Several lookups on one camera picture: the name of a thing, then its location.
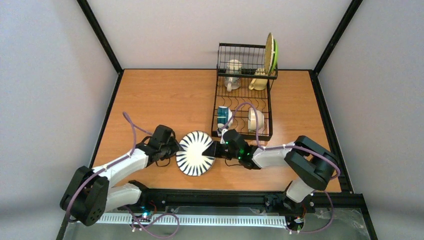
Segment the striped plate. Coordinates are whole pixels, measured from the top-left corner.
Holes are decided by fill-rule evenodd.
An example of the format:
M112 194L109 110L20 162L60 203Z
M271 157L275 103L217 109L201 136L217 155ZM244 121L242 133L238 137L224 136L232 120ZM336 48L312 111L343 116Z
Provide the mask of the striped plate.
M213 143L212 138L203 131L192 131L179 142L181 151L176 153L176 164L187 176L199 177L213 166L215 157L203 155Z

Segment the white bowl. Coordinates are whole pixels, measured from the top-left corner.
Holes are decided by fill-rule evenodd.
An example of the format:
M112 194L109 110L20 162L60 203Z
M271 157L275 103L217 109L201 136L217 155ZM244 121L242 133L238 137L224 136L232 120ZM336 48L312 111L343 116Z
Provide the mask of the white bowl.
M219 106L217 109L217 128L219 130L221 130L225 124L226 125L226 129L228 129L229 127L231 127L231 125L233 124L233 120L230 120L230 118L232 118L233 116L233 112L230 110L229 107L227 106Z
M265 124L264 114L260 110L254 110L252 107L248 109L247 127L249 132L261 130Z

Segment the black wire dish rack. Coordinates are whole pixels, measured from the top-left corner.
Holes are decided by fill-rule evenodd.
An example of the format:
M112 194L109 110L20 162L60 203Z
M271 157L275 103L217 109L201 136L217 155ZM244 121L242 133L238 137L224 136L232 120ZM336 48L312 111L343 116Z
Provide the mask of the black wire dish rack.
M217 52L216 65L216 85L214 96L214 110L212 114L211 136L218 137L217 110L219 106L229 107L234 114L232 125L229 129L235 129L243 135L246 140L259 139L269 141L273 135L273 113L271 104L271 89L274 80L278 77L278 69L267 76L258 76L260 79L267 79L264 90L249 90L248 86L255 71L264 68L265 45L241 44L241 43L220 43ZM242 63L240 77L240 87L227 91L225 86L226 65L229 60L239 60ZM264 115L264 126L255 132L248 131L248 112L251 105L261 111Z

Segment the yellow ceramic mug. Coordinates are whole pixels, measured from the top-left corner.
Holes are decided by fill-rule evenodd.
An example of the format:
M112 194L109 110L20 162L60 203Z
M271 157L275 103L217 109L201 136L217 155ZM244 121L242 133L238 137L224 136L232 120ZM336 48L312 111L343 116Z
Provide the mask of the yellow ceramic mug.
M250 81L248 85L249 90L262 91L267 87L268 80L265 78L258 78L258 76L267 76L266 70L262 68L257 68L254 73L255 78Z

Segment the tall patterned ceramic cup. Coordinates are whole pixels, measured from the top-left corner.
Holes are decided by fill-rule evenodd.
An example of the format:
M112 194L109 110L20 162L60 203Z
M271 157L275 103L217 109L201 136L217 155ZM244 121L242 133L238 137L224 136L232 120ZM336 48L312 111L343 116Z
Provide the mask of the tall patterned ceramic cup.
M242 70L242 63L237 59L231 59L226 64L226 73L229 76L225 77L224 84L226 86L226 90L231 92L232 90L236 90L240 87L240 77Z

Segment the green plate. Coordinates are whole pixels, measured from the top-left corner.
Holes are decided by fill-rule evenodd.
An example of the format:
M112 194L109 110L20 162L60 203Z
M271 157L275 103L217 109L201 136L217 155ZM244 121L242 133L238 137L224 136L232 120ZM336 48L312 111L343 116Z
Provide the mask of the green plate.
M276 41L276 39L273 39L273 56L272 56L272 64L270 68L270 73L273 74L277 69L278 64L278 58L279 58L279 46Z

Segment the woven bamboo pattern plate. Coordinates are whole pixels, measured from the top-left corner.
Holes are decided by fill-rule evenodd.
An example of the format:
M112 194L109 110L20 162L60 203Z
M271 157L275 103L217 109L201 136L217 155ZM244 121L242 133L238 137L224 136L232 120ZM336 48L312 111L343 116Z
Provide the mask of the woven bamboo pattern plate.
M273 34L270 32L266 39L265 54L264 54L264 69L267 75L270 75L274 70L275 57L277 55L277 44Z

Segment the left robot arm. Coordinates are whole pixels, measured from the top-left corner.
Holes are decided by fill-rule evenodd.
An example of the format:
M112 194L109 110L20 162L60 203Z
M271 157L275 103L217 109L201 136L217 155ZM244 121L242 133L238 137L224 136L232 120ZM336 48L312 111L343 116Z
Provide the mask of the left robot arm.
M175 156L181 149L175 132L168 126L158 125L151 136L121 157L94 168L79 167L59 206L70 222L91 226L105 212L138 202L141 189L133 183L116 186L118 182L136 171Z

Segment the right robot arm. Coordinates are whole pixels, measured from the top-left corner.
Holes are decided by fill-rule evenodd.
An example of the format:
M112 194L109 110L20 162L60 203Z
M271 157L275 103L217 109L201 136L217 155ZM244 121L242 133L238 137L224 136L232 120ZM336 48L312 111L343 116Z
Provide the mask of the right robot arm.
M202 152L205 157L236 159L249 170L268 167L290 167L297 175L286 190L283 200L299 204L315 191L326 190L341 170L336 156L305 135L279 146L248 144L236 130L226 130L219 141L213 141Z

